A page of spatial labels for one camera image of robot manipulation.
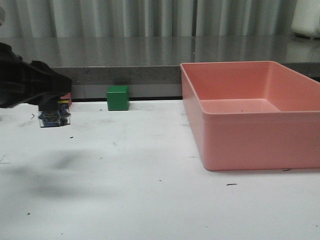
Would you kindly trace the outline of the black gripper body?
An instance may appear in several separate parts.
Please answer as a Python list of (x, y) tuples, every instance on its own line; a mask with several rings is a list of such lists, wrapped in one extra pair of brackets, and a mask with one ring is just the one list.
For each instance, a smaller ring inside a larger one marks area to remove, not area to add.
[(22, 103), (40, 108), (70, 93), (72, 80), (52, 70), (46, 63), (24, 62), (8, 44), (0, 44), (0, 107)]

